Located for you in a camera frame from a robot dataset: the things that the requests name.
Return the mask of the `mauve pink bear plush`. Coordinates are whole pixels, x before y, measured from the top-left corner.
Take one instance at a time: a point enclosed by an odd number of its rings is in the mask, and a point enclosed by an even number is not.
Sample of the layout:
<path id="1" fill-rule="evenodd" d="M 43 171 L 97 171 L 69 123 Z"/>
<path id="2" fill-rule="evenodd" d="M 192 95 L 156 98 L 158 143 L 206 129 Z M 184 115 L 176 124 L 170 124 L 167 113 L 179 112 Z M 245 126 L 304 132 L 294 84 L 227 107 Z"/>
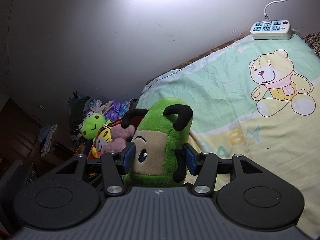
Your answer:
<path id="1" fill-rule="evenodd" d="M 111 141 L 106 145 L 106 152 L 121 152 L 125 147 L 127 140 L 132 138 L 135 133 L 135 127 L 130 125 L 128 128 L 122 128 L 121 124 L 110 127 Z"/>

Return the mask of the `yellow tiger plush toy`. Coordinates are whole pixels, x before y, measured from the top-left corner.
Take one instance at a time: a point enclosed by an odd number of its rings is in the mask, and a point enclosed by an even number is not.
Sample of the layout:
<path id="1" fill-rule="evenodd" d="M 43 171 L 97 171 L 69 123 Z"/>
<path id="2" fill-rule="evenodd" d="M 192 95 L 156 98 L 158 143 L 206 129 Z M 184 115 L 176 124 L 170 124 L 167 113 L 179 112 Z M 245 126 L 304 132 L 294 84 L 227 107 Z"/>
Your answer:
<path id="1" fill-rule="evenodd" d="M 113 152 L 113 140 L 111 137 L 111 128 L 103 127 L 99 130 L 93 143 L 91 153 L 96 159 L 104 153 Z"/>

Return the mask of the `green hooded doll plush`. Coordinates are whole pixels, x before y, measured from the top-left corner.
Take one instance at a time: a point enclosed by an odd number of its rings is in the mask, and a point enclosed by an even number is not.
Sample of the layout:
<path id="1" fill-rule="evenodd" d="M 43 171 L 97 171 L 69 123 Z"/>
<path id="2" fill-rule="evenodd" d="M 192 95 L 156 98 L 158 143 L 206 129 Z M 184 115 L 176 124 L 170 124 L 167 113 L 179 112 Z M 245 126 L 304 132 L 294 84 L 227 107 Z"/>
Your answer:
<path id="1" fill-rule="evenodd" d="M 135 157 L 126 187 L 180 187 L 187 175 L 183 145 L 189 140 L 193 110 L 178 98 L 164 98 L 149 109 L 124 114 L 121 126 L 128 128 L 140 118 L 132 142 Z"/>

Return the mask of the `red cardboard box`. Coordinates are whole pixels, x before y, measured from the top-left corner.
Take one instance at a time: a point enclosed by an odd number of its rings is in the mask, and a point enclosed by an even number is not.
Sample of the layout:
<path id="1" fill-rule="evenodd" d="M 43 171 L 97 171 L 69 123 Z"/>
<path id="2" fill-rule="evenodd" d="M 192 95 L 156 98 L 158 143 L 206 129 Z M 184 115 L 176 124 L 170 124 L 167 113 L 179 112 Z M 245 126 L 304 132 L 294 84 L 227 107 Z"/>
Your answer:
<path id="1" fill-rule="evenodd" d="M 99 153 L 102 153 L 102 147 L 114 140 L 111 135 L 112 128 L 121 128 L 121 121 L 122 119 L 118 119 L 115 122 L 104 124 L 102 128 L 99 129 L 96 137 L 93 139 L 93 144 L 87 157 L 88 160 L 98 158 Z"/>

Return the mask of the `purple tissue pack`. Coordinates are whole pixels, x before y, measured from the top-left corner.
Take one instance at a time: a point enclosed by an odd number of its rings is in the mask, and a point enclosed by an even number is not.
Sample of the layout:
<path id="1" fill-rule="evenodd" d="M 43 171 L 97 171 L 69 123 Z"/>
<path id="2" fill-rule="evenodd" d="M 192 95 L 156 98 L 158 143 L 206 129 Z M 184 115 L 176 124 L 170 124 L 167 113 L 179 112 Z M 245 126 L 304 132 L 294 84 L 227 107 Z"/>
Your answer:
<path id="1" fill-rule="evenodd" d="M 113 107 L 105 113 L 105 118 L 110 119 L 111 121 L 116 121 L 118 119 L 121 103 L 116 99 L 113 99 L 112 106 Z"/>

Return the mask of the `green frog plush toy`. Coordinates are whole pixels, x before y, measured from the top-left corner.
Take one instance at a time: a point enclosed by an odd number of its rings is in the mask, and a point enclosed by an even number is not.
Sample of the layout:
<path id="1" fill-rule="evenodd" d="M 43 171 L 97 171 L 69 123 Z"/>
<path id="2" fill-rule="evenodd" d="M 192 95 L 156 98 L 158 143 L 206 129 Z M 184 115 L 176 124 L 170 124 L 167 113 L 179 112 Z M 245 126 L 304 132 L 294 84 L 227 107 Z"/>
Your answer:
<path id="1" fill-rule="evenodd" d="M 106 119 L 103 115 L 90 111 L 86 114 L 82 123 L 79 124 L 78 130 L 86 140 L 94 139 L 101 127 L 111 123 L 110 119 Z"/>

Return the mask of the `blue checkered towel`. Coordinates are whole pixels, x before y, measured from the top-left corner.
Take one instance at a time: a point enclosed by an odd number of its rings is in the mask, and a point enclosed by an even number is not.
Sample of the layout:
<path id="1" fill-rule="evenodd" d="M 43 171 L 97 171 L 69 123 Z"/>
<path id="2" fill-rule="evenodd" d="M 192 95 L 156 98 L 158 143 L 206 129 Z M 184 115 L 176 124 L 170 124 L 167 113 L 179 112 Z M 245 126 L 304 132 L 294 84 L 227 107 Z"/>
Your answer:
<path id="1" fill-rule="evenodd" d="M 129 99 L 124 101 L 121 104 L 119 113 L 118 113 L 118 119 L 121 119 L 125 113 L 127 113 L 129 110 L 135 109 L 136 104 L 138 102 L 138 99 Z"/>

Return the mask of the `dark green cap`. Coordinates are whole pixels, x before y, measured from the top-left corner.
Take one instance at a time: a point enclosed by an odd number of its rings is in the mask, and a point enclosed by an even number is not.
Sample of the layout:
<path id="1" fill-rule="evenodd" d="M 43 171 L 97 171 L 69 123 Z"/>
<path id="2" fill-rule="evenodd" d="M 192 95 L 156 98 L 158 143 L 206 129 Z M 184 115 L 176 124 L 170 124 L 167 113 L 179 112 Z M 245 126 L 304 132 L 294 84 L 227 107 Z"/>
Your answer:
<path id="1" fill-rule="evenodd" d="M 69 97 L 68 107 L 71 110 L 69 115 L 69 127 L 72 135 L 79 133 L 78 126 L 84 119 L 84 108 L 89 99 L 89 96 L 80 98 L 80 96 L 76 93 L 73 97 Z"/>

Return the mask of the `green cartoon bear bedsheet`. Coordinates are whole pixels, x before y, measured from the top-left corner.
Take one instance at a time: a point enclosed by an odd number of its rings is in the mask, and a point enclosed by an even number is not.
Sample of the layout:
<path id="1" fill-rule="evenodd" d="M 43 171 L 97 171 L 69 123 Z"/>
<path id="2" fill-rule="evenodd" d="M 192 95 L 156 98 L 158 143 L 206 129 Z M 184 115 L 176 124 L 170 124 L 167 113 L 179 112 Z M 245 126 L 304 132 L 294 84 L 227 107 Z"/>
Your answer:
<path id="1" fill-rule="evenodd" d="M 305 199 L 298 226 L 319 236 L 319 58 L 299 36 L 243 38 L 155 78 L 137 106 L 168 97 L 193 109 L 193 148 L 243 154 L 297 187 Z"/>

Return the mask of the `white power strip blue sockets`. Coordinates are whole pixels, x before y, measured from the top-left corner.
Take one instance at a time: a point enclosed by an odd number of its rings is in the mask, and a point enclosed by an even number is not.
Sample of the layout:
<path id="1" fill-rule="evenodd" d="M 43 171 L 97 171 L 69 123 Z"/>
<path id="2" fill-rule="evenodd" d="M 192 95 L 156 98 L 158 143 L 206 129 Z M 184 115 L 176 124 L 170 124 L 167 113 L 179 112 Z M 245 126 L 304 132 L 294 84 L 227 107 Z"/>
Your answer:
<path id="1" fill-rule="evenodd" d="M 292 29 L 290 22 L 287 20 L 261 21 L 252 25 L 250 33 L 255 40 L 289 40 Z"/>

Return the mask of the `dark patterned mattress cover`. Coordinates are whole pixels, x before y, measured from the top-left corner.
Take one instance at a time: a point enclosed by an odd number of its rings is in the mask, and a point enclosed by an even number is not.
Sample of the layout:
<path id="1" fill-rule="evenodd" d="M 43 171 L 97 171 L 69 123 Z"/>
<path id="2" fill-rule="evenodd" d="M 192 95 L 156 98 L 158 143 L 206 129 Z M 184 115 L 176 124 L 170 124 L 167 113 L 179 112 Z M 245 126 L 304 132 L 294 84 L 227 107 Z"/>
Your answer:
<path id="1" fill-rule="evenodd" d="M 305 35 L 303 40 L 320 58 L 320 31 Z"/>

